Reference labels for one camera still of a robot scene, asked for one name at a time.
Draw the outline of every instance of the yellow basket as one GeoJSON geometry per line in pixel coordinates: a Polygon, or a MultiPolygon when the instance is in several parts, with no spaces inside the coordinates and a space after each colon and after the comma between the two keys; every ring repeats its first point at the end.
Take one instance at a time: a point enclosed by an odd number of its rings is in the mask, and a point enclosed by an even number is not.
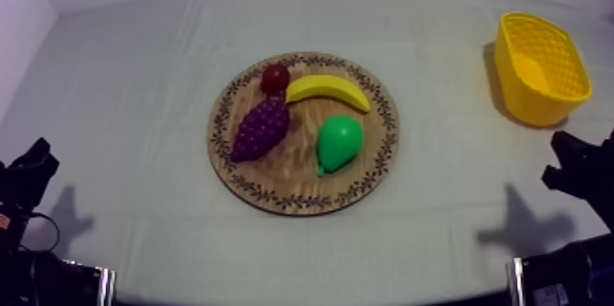
{"type": "Polygon", "coordinates": [[[554,125],[592,93],[571,37],[537,16],[504,14],[494,59],[505,106],[522,122],[554,125]]]}

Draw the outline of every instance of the white tablecloth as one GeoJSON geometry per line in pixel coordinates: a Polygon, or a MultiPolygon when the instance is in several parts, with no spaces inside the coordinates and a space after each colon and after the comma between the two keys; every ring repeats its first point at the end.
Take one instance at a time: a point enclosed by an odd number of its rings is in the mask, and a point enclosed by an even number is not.
{"type": "MultiPolygon", "coordinates": [[[[614,127],[614,26],[570,7],[145,0],[60,18],[0,126],[0,158],[38,136],[51,142],[61,166],[38,210],[62,227],[57,252],[117,269],[124,298],[395,305],[502,288],[510,257],[606,232],[584,202],[543,186],[545,166],[556,164],[552,131],[494,106],[488,44],[511,10],[544,16],[576,40],[595,92],[562,128],[601,142],[614,127]],[[390,176],[329,216],[247,206],[206,154],[206,122],[225,84],[289,51],[369,69],[401,117],[390,176]]],[[[52,236],[33,221],[26,242],[52,236]]]]}

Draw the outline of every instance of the round wooden tray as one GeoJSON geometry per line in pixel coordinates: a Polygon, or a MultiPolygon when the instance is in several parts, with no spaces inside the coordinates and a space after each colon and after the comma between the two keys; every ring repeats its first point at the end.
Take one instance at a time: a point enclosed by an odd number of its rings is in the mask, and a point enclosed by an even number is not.
{"type": "Polygon", "coordinates": [[[398,148],[397,108],[386,88],[357,64],[317,52],[271,57],[241,72],[217,97],[207,129],[209,157],[224,185],[248,204],[286,216],[326,214],[362,199],[388,174],[398,148]],[[270,64],[288,67],[291,80],[312,74],[349,79],[365,92],[371,111],[363,114],[326,98],[294,103],[287,136],[258,161],[234,164],[229,154],[238,125],[265,99],[259,84],[262,71],[270,64]],[[360,121],[365,143],[347,166],[318,178],[317,134],[324,119],[338,114],[360,121]]]}

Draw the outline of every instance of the banana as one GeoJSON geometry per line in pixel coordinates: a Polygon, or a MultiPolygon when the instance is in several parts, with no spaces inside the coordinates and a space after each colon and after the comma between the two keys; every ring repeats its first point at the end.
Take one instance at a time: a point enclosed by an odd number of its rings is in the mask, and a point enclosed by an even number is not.
{"type": "Polygon", "coordinates": [[[286,103],[312,96],[328,96],[342,100],[360,111],[369,112],[369,99],[358,86],[347,79],[333,75],[303,76],[286,89],[286,103]]]}

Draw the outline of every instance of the purple grapes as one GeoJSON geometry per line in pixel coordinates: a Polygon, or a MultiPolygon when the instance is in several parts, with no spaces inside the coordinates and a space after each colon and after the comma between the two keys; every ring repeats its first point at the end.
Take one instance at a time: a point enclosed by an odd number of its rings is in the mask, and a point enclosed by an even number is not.
{"type": "Polygon", "coordinates": [[[290,111],[282,98],[271,98],[249,111],[238,126],[230,160],[255,161],[275,147],[290,127],[290,111]]]}

